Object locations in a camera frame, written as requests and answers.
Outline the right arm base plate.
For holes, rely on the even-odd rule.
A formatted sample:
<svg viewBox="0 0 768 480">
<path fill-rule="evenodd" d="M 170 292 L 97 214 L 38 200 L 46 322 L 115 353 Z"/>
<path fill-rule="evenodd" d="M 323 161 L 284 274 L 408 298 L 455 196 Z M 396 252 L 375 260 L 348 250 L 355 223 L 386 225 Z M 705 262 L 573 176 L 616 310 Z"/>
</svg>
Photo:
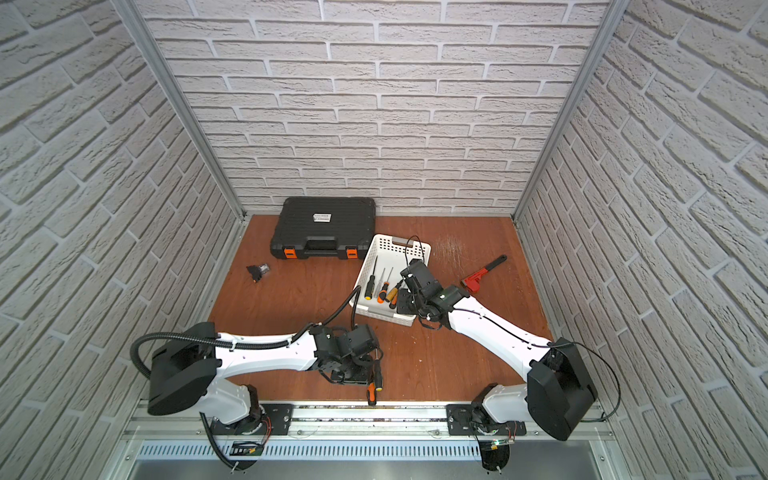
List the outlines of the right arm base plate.
<svg viewBox="0 0 768 480">
<path fill-rule="evenodd" d="M 448 431 L 451 436 L 524 436 L 527 428 L 523 421 L 498 422 L 480 404 L 448 404 L 446 406 Z"/>
</svg>

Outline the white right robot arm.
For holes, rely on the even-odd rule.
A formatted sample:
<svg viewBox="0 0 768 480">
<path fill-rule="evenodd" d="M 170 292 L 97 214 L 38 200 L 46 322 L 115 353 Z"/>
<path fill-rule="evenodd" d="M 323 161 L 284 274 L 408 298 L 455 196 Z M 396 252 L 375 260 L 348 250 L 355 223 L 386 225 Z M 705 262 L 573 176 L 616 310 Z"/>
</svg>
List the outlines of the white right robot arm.
<svg viewBox="0 0 768 480">
<path fill-rule="evenodd" d="M 474 340 L 526 381 L 524 387 L 495 385 L 479 397 L 483 432 L 533 421 L 556 440 L 570 437 L 598 397 L 574 342 L 550 341 L 513 325 L 466 290 L 442 286 L 421 260 L 413 259 L 400 275 L 418 317 Z"/>
</svg>

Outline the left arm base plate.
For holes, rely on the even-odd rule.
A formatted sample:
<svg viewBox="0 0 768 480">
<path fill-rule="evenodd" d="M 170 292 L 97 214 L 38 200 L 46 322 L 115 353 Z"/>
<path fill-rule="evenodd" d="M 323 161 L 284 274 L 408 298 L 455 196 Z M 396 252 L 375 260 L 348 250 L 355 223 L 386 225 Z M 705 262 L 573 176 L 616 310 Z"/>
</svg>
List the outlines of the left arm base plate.
<svg viewBox="0 0 768 480">
<path fill-rule="evenodd" d="M 267 427 L 271 427 L 273 436 L 286 436 L 289 432 L 294 405 L 291 403 L 261 403 L 260 410 L 231 425 L 224 425 L 214 419 L 210 429 L 214 435 L 257 435 L 265 436 Z"/>
</svg>

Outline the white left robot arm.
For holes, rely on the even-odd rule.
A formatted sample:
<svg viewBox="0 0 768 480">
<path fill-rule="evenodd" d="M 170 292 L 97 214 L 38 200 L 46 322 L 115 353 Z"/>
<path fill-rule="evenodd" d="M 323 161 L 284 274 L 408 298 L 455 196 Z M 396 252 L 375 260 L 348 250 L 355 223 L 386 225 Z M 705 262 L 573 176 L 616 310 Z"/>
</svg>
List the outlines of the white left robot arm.
<svg viewBox="0 0 768 480">
<path fill-rule="evenodd" d="M 366 386 L 369 403 L 382 387 L 383 351 L 368 325 L 310 323 L 293 334 L 239 336 L 202 322 L 183 333 L 144 335 L 130 357 L 150 382 L 149 414 L 196 411 L 235 434 L 255 430 L 265 416 L 256 388 L 233 383 L 238 375 L 317 371 L 331 384 Z"/>
</svg>

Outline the long orange handle screwdriver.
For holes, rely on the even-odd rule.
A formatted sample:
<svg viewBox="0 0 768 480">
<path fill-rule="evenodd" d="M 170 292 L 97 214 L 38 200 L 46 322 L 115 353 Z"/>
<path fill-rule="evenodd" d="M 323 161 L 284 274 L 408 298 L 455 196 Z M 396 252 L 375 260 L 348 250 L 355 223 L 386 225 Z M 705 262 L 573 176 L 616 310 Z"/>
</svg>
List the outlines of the long orange handle screwdriver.
<svg viewBox="0 0 768 480">
<path fill-rule="evenodd" d="M 376 387 L 373 383 L 370 383 L 366 389 L 366 399 L 369 406 L 377 404 Z"/>
</svg>

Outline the black green handle screwdriver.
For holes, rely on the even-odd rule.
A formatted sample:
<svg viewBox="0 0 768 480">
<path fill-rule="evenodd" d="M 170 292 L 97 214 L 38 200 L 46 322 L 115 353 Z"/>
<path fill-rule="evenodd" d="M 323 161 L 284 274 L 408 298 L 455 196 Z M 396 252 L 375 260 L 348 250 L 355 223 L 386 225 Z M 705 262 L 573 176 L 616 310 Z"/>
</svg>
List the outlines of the black green handle screwdriver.
<svg viewBox="0 0 768 480">
<path fill-rule="evenodd" d="M 375 360 L 373 365 L 373 384 L 376 391 L 383 390 L 383 376 L 381 370 L 381 361 Z"/>
</svg>

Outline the black yellow handle screwdriver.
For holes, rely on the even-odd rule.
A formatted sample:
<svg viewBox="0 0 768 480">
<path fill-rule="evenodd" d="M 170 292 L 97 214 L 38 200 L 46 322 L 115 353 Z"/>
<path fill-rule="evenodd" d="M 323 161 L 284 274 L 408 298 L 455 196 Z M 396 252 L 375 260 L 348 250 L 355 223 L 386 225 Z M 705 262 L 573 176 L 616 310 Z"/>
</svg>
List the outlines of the black yellow handle screwdriver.
<svg viewBox="0 0 768 480">
<path fill-rule="evenodd" d="M 386 301 L 388 302 L 388 307 L 392 310 L 396 308 L 397 304 L 397 298 L 398 298 L 398 292 L 400 290 L 400 287 L 403 284 L 403 279 L 398 281 L 395 286 L 387 293 Z"/>
</svg>

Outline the orange black handle screwdriver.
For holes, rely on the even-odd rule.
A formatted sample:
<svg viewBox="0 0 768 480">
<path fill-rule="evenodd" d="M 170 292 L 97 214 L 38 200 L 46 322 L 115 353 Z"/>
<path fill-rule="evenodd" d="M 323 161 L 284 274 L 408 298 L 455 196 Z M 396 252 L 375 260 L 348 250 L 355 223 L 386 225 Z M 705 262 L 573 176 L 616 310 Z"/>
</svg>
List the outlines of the orange black handle screwdriver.
<svg viewBox="0 0 768 480">
<path fill-rule="evenodd" d="M 379 291 L 379 294 L 377 296 L 377 301 L 380 304 L 385 302 L 385 299 L 386 299 L 386 296 L 387 296 L 387 292 L 388 292 L 388 289 L 389 289 L 389 286 L 390 286 L 390 279 L 391 279 L 392 272 L 393 272 L 393 268 L 390 269 L 390 272 L 389 272 L 386 280 L 383 282 L 383 284 L 381 286 L 381 289 Z"/>
</svg>

